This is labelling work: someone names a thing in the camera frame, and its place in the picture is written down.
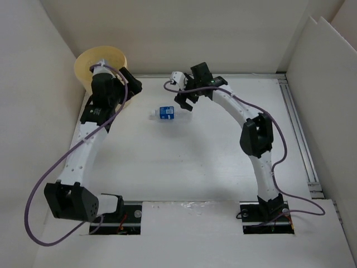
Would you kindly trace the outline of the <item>horizontal blue label bottle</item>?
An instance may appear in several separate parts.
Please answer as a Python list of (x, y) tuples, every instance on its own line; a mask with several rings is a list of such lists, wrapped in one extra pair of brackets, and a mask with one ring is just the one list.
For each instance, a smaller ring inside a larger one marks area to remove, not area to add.
[(148, 119), (164, 123), (188, 123), (192, 113), (175, 106), (161, 106), (150, 112)]

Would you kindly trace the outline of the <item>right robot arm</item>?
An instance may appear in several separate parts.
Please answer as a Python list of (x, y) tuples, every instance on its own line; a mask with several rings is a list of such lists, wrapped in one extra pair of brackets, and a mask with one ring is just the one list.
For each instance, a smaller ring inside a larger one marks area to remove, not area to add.
[(274, 219), (285, 208), (283, 196), (277, 190), (272, 171), (273, 122), (267, 112), (246, 104), (222, 76), (213, 76), (206, 63), (195, 65), (192, 73), (174, 71), (170, 83), (178, 86), (175, 102), (182, 109), (192, 110), (200, 96), (223, 107), (242, 128), (239, 144), (249, 157), (258, 187), (258, 203), (244, 208), (242, 216), (252, 216), (251, 222)]

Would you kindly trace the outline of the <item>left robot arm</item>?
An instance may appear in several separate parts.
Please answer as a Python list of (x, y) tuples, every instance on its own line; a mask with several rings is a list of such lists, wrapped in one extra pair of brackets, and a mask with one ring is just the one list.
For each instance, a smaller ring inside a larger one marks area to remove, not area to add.
[(80, 117), (77, 142), (55, 183), (48, 183), (44, 195), (55, 218), (93, 222), (105, 214), (111, 221), (124, 216), (120, 195), (95, 195), (89, 190), (89, 179), (96, 155), (107, 137), (112, 122), (126, 101), (142, 91), (142, 83), (127, 68), (119, 75), (106, 64), (95, 64), (92, 94)]

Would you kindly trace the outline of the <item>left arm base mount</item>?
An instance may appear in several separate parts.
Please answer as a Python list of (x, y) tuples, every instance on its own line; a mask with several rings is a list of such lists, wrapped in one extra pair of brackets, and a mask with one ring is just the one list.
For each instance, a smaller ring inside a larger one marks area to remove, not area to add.
[(98, 227), (100, 218), (89, 226), (90, 235), (140, 235), (142, 204), (139, 201), (124, 201), (123, 213), (118, 218), (112, 214), (104, 216), (103, 223)]

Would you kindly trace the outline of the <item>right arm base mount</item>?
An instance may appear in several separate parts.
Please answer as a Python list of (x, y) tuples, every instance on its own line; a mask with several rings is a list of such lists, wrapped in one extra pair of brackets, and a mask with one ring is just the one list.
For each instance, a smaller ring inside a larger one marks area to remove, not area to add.
[(283, 200), (282, 194), (268, 201), (258, 198), (256, 202), (240, 202), (239, 208), (236, 219), (242, 221), (245, 235), (293, 235), (295, 233), (288, 213), (289, 206)]

